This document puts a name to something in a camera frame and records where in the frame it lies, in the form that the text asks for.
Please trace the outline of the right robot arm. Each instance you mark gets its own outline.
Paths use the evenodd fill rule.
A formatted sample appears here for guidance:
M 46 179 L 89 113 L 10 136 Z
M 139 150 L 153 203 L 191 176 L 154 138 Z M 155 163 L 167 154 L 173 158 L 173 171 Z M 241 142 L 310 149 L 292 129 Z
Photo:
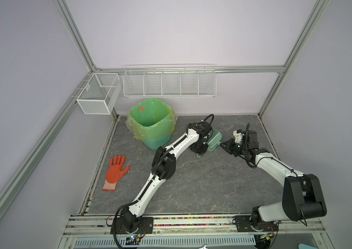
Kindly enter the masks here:
M 253 169 L 262 169 L 283 187 L 282 200 L 252 209 L 253 224 L 275 221 L 300 221 L 327 214 L 320 180 L 304 174 L 277 159 L 269 150 L 260 148 L 253 130 L 236 130 L 234 137 L 220 143 L 228 154 L 239 157 Z

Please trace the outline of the green plastic dustpan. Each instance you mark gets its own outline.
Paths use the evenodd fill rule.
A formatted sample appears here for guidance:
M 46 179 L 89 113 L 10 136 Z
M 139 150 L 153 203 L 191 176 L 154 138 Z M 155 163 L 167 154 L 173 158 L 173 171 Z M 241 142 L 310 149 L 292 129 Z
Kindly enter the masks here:
M 206 137 L 203 138 L 203 145 L 205 152 L 196 153 L 197 157 L 201 157 L 204 153 L 209 151 L 214 151 L 218 145 L 221 143 L 222 134 L 216 128 L 213 128 Z

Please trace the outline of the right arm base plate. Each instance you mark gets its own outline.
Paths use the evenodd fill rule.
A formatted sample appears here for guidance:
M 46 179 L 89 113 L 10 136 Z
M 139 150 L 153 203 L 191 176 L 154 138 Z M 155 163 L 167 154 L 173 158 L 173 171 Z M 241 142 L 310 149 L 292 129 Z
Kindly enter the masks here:
M 277 232 L 279 230 L 277 222 L 255 220 L 251 215 L 236 215 L 233 224 L 238 232 Z

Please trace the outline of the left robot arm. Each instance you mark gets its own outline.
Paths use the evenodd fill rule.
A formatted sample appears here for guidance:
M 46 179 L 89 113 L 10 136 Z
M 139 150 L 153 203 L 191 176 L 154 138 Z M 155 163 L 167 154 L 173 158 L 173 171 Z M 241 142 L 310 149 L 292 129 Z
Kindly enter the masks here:
M 157 149 L 152 162 L 151 173 L 145 185 L 133 202 L 118 208 L 111 224 L 113 234 L 116 234 L 117 225 L 125 228 L 130 233 L 138 229 L 149 202 L 161 185 L 174 175 L 179 156 L 187 149 L 196 154 L 205 154 L 209 147 L 207 142 L 211 131 L 212 121 L 208 121 L 206 118 L 200 122 L 190 122 L 182 136 L 172 144 Z

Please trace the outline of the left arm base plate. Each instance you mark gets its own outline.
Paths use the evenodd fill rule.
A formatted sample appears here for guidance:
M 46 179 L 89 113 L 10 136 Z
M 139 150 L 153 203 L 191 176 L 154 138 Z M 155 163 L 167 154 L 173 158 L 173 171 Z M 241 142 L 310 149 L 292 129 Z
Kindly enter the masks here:
M 143 216 L 134 220 L 128 220 L 126 218 L 118 217 L 115 221 L 115 225 L 112 225 L 111 234 L 151 234 L 154 228 L 154 217 Z

